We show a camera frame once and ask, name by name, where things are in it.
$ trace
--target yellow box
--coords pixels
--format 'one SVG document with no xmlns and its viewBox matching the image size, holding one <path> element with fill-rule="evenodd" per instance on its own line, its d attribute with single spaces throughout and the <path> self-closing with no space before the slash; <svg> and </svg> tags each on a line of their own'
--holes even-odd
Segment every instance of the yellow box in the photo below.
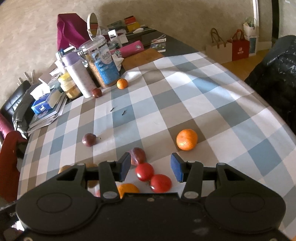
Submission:
<svg viewBox="0 0 296 241">
<path fill-rule="evenodd" d="M 140 28 L 140 24 L 138 22 L 132 23 L 130 25 L 127 25 L 128 31 L 132 32 L 135 31 L 136 29 Z"/>
</svg>

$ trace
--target wooden cutting board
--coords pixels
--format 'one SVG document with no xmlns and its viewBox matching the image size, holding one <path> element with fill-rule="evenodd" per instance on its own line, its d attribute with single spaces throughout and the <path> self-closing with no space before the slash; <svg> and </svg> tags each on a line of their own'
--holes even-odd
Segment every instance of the wooden cutting board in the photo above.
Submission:
<svg viewBox="0 0 296 241">
<path fill-rule="evenodd" d="M 150 63 L 162 57 L 163 55 L 161 53 L 157 52 L 155 49 L 149 48 L 144 50 L 143 52 L 125 58 L 122 61 L 122 66 L 127 71 L 135 67 L 139 67 L 143 64 Z"/>
</svg>

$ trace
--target blue label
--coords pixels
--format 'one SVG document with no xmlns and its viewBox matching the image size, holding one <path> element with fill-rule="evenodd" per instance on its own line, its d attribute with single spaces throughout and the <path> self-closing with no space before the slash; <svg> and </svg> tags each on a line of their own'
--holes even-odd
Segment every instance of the blue label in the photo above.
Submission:
<svg viewBox="0 0 296 241">
<path fill-rule="evenodd" d="M 94 51 L 91 55 L 95 60 L 94 64 L 106 85 L 111 84 L 119 78 L 119 72 L 107 44 Z"/>
<path fill-rule="evenodd" d="M 95 65 L 98 69 L 98 72 L 100 73 L 100 76 L 103 79 L 103 82 L 106 85 L 111 84 L 114 80 L 117 80 L 119 78 L 119 72 L 113 59 L 110 64 L 105 64 L 102 61 L 99 61 L 96 62 Z"/>
</svg>

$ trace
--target pink pencil case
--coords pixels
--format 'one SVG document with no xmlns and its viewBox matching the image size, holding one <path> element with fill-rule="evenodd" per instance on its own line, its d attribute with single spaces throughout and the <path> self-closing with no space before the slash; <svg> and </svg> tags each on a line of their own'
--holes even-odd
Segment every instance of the pink pencil case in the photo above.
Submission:
<svg viewBox="0 0 296 241">
<path fill-rule="evenodd" d="M 117 57 L 119 57 L 119 58 L 126 58 L 126 57 L 132 56 L 136 53 L 140 53 L 142 51 L 144 51 L 144 46 L 141 43 L 141 41 L 138 40 L 138 41 L 136 41 L 132 44 L 126 45 L 120 49 L 116 49 L 116 50 L 111 51 L 111 54 L 115 53 L 117 55 Z"/>
</svg>

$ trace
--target red box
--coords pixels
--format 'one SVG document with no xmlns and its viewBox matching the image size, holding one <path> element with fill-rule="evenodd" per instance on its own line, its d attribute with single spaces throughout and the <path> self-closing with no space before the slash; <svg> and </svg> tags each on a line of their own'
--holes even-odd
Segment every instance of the red box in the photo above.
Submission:
<svg viewBox="0 0 296 241">
<path fill-rule="evenodd" d="M 134 23 L 136 21 L 136 18 L 134 16 L 130 16 L 124 19 L 124 22 L 126 25 Z"/>
</svg>

